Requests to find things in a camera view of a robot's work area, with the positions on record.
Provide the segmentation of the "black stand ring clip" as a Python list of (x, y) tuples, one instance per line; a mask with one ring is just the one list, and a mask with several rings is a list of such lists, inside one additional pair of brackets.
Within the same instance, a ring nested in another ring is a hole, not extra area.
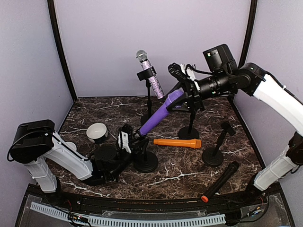
[(158, 166), (158, 158), (157, 156), (148, 151), (146, 148), (146, 152), (140, 155), (138, 161), (134, 161), (134, 168), (140, 173), (151, 173)]

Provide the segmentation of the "purple toy microphone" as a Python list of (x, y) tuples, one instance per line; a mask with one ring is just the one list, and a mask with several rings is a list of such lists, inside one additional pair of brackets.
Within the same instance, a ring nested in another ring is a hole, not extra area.
[(181, 90), (175, 90), (168, 95), (162, 106), (150, 117), (150, 119), (139, 129), (140, 136), (146, 136), (164, 118), (169, 115), (167, 107), (184, 94)]

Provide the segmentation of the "small black stand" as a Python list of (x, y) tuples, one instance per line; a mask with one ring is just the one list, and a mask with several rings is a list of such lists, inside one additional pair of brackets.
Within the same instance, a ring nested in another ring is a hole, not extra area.
[(223, 163), (223, 153), (220, 146), (227, 134), (233, 136), (236, 132), (229, 122), (221, 123), (221, 133), (216, 141), (215, 147), (208, 147), (202, 153), (202, 160), (207, 166), (218, 167)]
[(199, 139), (199, 132), (194, 128), (193, 123), (196, 117), (196, 113), (190, 114), (190, 122), (187, 127), (183, 127), (178, 132), (178, 138), (181, 140)]

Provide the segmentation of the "tall stand large clip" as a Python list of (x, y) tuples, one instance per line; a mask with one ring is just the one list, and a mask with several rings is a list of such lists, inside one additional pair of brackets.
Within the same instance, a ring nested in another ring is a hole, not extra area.
[(152, 110), (152, 101), (151, 101), (151, 84), (149, 82), (149, 78), (156, 75), (156, 71), (152, 66), (149, 69), (145, 69), (139, 73), (137, 73), (137, 77), (140, 81), (145, 80), (145, 85), (147, 88), (147, 112), (141, 117), (140, 122), (141, 126), (143, 126), (148, 119), (153, 115), (154, 111)]

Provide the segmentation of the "orange toy microphone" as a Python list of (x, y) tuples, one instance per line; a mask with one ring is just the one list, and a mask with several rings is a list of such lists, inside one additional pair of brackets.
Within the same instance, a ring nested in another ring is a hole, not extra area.
[(160, 146), (187, 147), (194, 149), (202, 147), (202, 142), (199, 139), (191, 139), (191, 140), (154, 139), (153, 143)]

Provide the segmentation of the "glitter microphone silver head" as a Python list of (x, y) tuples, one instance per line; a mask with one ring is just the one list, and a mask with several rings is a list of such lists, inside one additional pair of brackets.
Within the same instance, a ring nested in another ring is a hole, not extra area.
[(139, 50), (136, 53), (136, 58), (140, 62), (140, 65), (143, 69), (141, 72), (137, 73), (138, 79), (140, 81), (148, 80), (156, 97), (158, 99), (162, 99), (164, 97), (164, 92), (156, 76), (156, 71), (148, 60), (147, 52), (144, 50)]

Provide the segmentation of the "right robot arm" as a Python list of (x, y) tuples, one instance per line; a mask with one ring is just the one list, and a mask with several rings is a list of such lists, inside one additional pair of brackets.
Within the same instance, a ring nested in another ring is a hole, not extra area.
[(173, 111), (177, 104), (187, 102), (195, 111), (203, 108), (203, 100), (223, 93), (237, 94), (239, 90), (261, 102), (280, 115), (295, 130), (284, 150), (272, 162), (254, 174), (245, 189), (245, 202), (252, 202), (273, 183), (303, 165), (303, 103), (282, 85), (273, 74), (254, 63), (238, 67), (226, 44), (203, 52), (210, 72), (198, 80), (188, 70), (191, 65), (172, 63), (169, 73), (182, 85), (184, 92), (168, 106)]

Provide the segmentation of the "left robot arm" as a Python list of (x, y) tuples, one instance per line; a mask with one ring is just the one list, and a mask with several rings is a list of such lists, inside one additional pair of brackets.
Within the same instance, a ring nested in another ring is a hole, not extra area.
[(7, 160), (23, 164), (45, 194), (59, 193), (60, 180), (51, 172), (46, 159), (56, 162), (86, 185), (98, 186), (118, 181), (130, 164), (141, 173), (154, 171), (158, 159), (146, 150), (148, 143), (147, 138), (125, 124), (118, 131), (115, 147), (103, 146), (85, 157), (73, 142), (66, 142), (59, 136), (53, 121), (42, 120), (18, 126)]

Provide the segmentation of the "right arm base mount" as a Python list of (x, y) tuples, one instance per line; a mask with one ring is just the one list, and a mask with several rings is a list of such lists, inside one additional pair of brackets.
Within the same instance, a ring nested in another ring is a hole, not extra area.
[(263, 192), (264, 190), (260, 190), (254, 185), (254, 180), (252, 179), (248, 183), (245, 192), (243, 194), (244, 203), (247, 205), (253, 203), (257, 199), (257, 197), (259, 197)]

